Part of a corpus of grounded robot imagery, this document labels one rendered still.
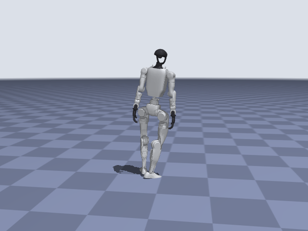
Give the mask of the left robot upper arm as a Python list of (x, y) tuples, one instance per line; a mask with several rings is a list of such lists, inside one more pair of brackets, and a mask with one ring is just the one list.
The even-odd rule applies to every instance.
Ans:
[(147, 78), (147, 70), (148, 70), (148, 67), (144, 67), (141, 70), (140, 84), (139, 84), (139, 90), (138, 90), (139, 92), (144, 92), (145, 90), (144, 84)]

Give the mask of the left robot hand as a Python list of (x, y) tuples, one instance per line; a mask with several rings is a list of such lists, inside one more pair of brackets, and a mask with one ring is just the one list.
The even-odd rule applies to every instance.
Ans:
[(133, 108), (133, 121), (135, 122), (135, 123), (137, 123), (137, 121), (135, 120), (135, 118), (137, 118), (136, 117), (136, 111), (138, 110), (138, 105), (137, 104), (135, 104), (134, 105), (134, 108)]

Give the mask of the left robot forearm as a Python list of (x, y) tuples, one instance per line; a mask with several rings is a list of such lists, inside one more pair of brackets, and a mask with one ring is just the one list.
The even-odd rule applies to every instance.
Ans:
[[(141, 101), (142, 94), (140, 92), (138, 92), (138, 90), (139, 90), (139, 86), (137, 87), (136, 97), (135, 97), (135, 100), (134, 100), (134, 102), (135, 102), (134, 105), (137, 104), (138, 107), (139, 107), (139, 103)], [(134, 105), (133, 105), (133, 107), (134, 107)]]

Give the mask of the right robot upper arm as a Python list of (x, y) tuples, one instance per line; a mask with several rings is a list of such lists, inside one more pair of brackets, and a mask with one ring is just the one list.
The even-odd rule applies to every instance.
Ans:
[(173, 91), (174, 90), (174, 87), (175, 87), (175, 73), (174, 72), (171, 72), (171, 71), (168, 71), (166, 70), (166, 77), (168, 78), (168, 96), (169, 97), (172, 97), (173, 96)]

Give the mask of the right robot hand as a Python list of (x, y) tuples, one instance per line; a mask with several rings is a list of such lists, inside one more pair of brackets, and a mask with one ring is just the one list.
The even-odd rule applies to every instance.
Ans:
[(173, 126), (174, 126), (174, 123), (175, 123), (175, 112), (174, 111), (171, 111), (171, 117), (172, 117), (172, 123), (171, 123), (171, 127), (169, 127), (168, 129), (172, 129)]

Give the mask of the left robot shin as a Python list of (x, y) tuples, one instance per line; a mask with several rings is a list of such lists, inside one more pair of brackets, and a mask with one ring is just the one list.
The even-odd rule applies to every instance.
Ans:
[(141, 137), (141, 158), (142, 158), (142, 168), (146, 168), (146, 158), (148, 154), (148, 145), (143, 145), (143, 137)]

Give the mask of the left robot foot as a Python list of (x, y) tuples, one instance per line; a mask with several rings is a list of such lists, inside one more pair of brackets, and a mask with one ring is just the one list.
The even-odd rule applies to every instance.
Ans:
[(145, 168), (145, 167), (141, 167), (140, 168), (140, 172), (142, 173), (142, 174), (145, 174), (145, 172), (147, 172), (147, 168)]

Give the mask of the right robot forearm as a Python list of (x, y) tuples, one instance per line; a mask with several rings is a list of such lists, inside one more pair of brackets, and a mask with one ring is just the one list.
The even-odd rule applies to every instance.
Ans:
[(172, 98), (169, 99), (169, 102), (170, 102), (170, 114), (171, 114), (171, 111), (174, 111), (175, 114), (176, 114), (176, 92), (173, 91), (173, 96)]

